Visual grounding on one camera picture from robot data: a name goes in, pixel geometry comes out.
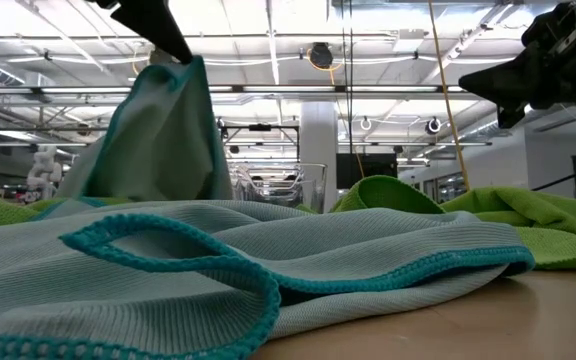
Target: teal crocheted edge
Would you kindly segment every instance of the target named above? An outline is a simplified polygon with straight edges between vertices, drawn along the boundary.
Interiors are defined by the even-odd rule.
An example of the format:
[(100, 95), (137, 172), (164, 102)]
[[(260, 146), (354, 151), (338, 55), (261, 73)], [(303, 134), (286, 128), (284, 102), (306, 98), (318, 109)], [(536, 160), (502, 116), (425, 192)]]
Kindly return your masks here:
[[(198, 245), (214, 251), (217, 256), (183, 260), (142, 258), (110, 245), (114, 240), (144, 230), (179, 233), (184, 238), (197, 242)], [(279, 285), (303, 292), (319, 294), (388, 291), (414, 285), (424, 279), (455, 268), (510, 264), (505, 272), (505, 275), (510, 275), (529, 271), (535, 264), (532, 254), (524, 246), (500, 246), (484, 249), (452, 250), (431, 254), (407, 265), (398, 267), (386, 274), (369, 279), (341, 281), (294, 279), (262, 268), (259, 264), (247, 260), (209, 234), (190, 225), (155, 215), (142, 214), (108, 216), (77, 232), (63, 235), (61, 239), (67, 246), (80, 250), (88, 255), (150, 272), (195, 271), (198, 269), (214, 270), (226, 266), (226, 263), (229, 261), (239, 261), (241, 264), (245, 264), (247, 269), (251, 271), (251, 275), (254, 276), (254, 273), (259, 271), (266, 274), (266, 276), (272, 280), (272, 282), (268, 282), (269, 285), (272, 285), (272, 288), (269, 286), (263, 287), (264, 296), (269, 300), (267, 302), (267, 308), (271, 310), (266, 311), (265, 309), (257, 323), (258, 325), (239, 341), (235, 341), (225, 347), (183, 355), (152, 354), (135, 348), (106, 344), (99, 341), (93, 342), (91, 340), (0, 336), (0, 342), (6, 344), (6, 346), (0, 346), (0, 357), (16, 354), (8, 352), (8, 346), (13, 350), (20, 350), (26, 346), (25, 344), (30, 344), (26, 346), (26, 348), (43, 344), (53, 349), (51, 351), (58, 349), (60, 353), (66, 351), (69, 354), (76, 353), (77, 351), (85, 351), (86, 354), (88, 351), (91, 351), (90, 354), (98, 354), (99, 351), (102, 351), (102, 354), (113, 354), (114, 351), (119, 351), (121, 354), (135, 356), (136, 358), (156, 357), (171, 359), (181, 357), (193, 359), (195, 357), (210, 357), (226, 359), (245, 357), (265, 341), (272, 329), (273, 323), (278, 317), (280, 303)], [(35, 351), (31, 352), (31, 354), (37, 355), (38, 353)], [(21, 355), (30, 359), (33, 358), (31, 355)], [(98, 356), (97, 358), (108, 359), (109, 357)]]
[[(100, 208), (100, 207), (106, 206), (106, 203), (104, 203), (103, 201), (95, 199), (95, 198), (87, 197), (87, 196), (81, 196), (76, 200), (81, 201), (82, 203), (90, 205), (90, 206), (95, 207), (95, 208)], [(63, 205), (63, 203), (66, 201), (68, 201), (68, 199), (64, 199), (64, 201), (62, 201), (62, 202), (54, 203), (54, 204), (48, 206), (46, 209), (44, 209), (44, 211), (33, 216), (29, 221), (44, 220), (46, 217), (48, 217), (48, 215), (52, 214), (55, 210), (57, 210), (57, 208), (59, 208), (61, 205)]]
[(137, 94), (139, 93), (139, 91), (141, 89), (142, 84), (144, 83), (144, 81), (148, 77), (148, 75), (150, 73), (157, 72), (157, 71), (160, 71), (160, 72), (167, 74), (171, 79), (174, 80), (173, 83), (171, 84), (170, 88), (168, 89), (169, 92), (172, 92), (172, 91), (177, 90), (180, 86), (185, 85), (188, 82), (188, 78), (196, 71), (195, 68), (197, 66), (199, 66), (197, 64), (201, 64), (201, 66), (203, 66), (204, 60), (201, 56), (193, 56), (192, 62), (190, 63), (190, 65), (188, 65), (188, 67), (185, 69), (183, 74), (181, 74), (181, 76), (177, 75), (175, 72), (171, 71), (167, 66), (164, 66), (164, 65), (150, 65), (150, 66), (146, 67), (145, 69), (143, 69), (139, 73), (139, 76), (137, 76), (137, 79), (135, 80), (135, 83), (133, 84), (133, 87), (132, 87), (132, 90), (130, 91), (130, 94), (128, 94), (128, 97), (126, 98), (126, 100), (124, 100), (121, 104), (119, 104), (119, 106), (117, 107), (115, 112), (112, 114), (112, 117), (110, 118), (110, 125), (108, 126), (108, 131), (106, 132), (106, 135), (104, 136), (104, 141), (101, 144), (101, 149), (99, 150), (99, 154), (97, 154), (97, 158), (95, 159), (95, 164), (93, 165), (92, 170), (90, 171), (90, 174), (88, 174), (88, 179), (86, 179), (86, 182), (84, 183), (84, 186), (81, 189), (82, 194), (88, 193), (88, 189), (90, 188), (90, 181), (92, 179), (92, 175), (95, 174), (99, 170), (99, 168), (102, 166), (101, 163), (102, 163), (103, 155), (108, 150), (108, 147), (110, 146), (110, 143), (112, 142), (112, 138), (114, 137), (115, 132), (117, 131), (117, 127), (119, 126), (119, 119), (121, 117), (121, 114), (123, 113), (126, 106), (128, 106), (128, 104), (130, 104), (130, 102), (135, 98), (135, 96), (137, 96)]

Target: lime green towel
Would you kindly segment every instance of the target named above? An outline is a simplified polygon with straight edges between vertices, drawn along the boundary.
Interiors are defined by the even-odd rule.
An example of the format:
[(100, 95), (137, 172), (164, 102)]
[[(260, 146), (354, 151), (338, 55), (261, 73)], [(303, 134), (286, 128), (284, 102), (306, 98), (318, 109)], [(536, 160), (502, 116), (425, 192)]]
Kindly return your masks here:
[[(22, 206), (6, 202), (0, 198), (0, 226), (18, 224), (26, 221), (33, 220), (48, 211), (54, 210), (58, 204), (64, 203), (66, 198), (53, 198), (49, 200), (41, 200), (30, 205)], [(129, 202), (127, 199), (121, 198), (98, 198), (94, 199), (98, 206), (115, 205)]]
[(387, 176), (363, 179), (333, 211), (386, 207), (436, 214), (469, 211), (481, 220), (516, 227), (539, 269), (576, 269), (576, 199), (510, 187), (472, 190), (441, 206), (414, 188)]

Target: ceiling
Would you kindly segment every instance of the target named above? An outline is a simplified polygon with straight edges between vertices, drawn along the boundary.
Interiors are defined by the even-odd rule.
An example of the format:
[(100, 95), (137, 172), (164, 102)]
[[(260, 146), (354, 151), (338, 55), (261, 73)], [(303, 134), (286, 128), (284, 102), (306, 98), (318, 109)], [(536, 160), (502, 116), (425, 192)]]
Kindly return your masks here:
[[(34, 1), (40, 14), (37, 16), (24, 6), (27, 3), (28, 0), (0, 0), (0, 68), (27, 79), (27, 84), (34, 81), (28, 79), (36, 79), (37, 74), (41, 74), (49, 79), (49, 84), (59, 86), (130, 86), (147, 65), (152, 45), (110, 19), (110, 11), (83, 0), (37, 0)], [(447, 83), (456, 84), (464, 74), (499, 64), (519, 54), (523, 49), (519, 40), (523, 31), (535, 15), (551, 10), (554, 4), (537, 1), (531, 5), (506, 6), (483, 0), (436, 1), (434, 14), (442, 56), (459, 44), (467, 44), (453, 54), (452, 61), (446, 61)], [(353, 45), (353, 58), (348, 58), (349, 52), (346, 55), (353, 62), (352, 84), (441, 83), (425, 2), (395, 4), (387, 0), (357, 0), (353, 4), (352, 19), (349, 19), (347, 11), (342, 18), (339, 0), (271, 0), (270, 5), (279, 59), (278, 77), (273, 75), (270, 61), (266, 1), (170, 1), (171, 12), (189, 47), (194, 54), (201, 54), (207, 63), (211, 85), (330, 85), (328, 71), (315, 69), (299, 56), (305, 54), (314, 42), (328, 42), (335, 60), (340, 62), (344, 58), (344, 37), (341, 35), (344, 27), (346, 48), (350, 48), (351, 40)], [(483, 23), (489, 30), (479, 33), (477, 29)], [(55, 27), (72, 41), (60, 37)], [(408, 38), (413, 30), (422, 36)], [(475, 34), (474, 42), (469, 40), (472, 34)], [(417, 59), (412, 58), (414, 51), (417, 51)], [(82, 55), (84, 52), (95, 62), (103, 63), (105, 71), (86, 59)], [(235, 62), (241, 66), (232, 66)], [(345, 83), (344, 68), (341, 66), (333, 72), (335, 84)], [(39, 123), (39, 108), (6, 107), (6, 101), (9, 100), (1, 99), (1, 109)], [(279, 121), (292, 124), (299, 121), (302, 101), (253, 99), (243, 104), (214, 101), (214, 111), (216, 116), (232, 124)], [(482, 106), (482, 102), (478, 99), (451, 101), (459, 128), (491, 112), (491, 105)], [(44, 107), (42, 119), (54, 116), (51, 125), (55, 126), (82, 122), (107, 126), (114, 107), (66, 107), (62, 113), (59, 113), (62, 107)], [(347, 119), (348, 104), (345, 100), (339, 101), (338, 109), (340, 119)], [(353, 133), (358, 139), (370, 136), (414, 141), (424, 136), (428, 119), (447, 118), (445, 103), (440, 99), (403, 102), (386, 97), (356, 99), (353, 112), (356, 120)], [(366, 124), (363, 127), (361, 124), (364, 116), (373, 119), (367, 130)], [(63, 135), (72, 141), (84, 142), (93, 141), (97, 136)], [(258, 137), (246, 132), (238, 136), (242, 140), (246, 136)], [(272, 132), (265, 134), (264, 138), (278, 139), (280, 136)]]

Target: table surface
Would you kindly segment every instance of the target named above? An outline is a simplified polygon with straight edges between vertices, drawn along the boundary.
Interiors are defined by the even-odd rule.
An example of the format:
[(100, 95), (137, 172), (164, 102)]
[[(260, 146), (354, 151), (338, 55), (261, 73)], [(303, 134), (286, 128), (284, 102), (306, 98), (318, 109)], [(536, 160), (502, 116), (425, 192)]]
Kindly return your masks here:
[(497, 279), (436, 306), (277, 339), (251, 358), (576, 360), (576, 272)]

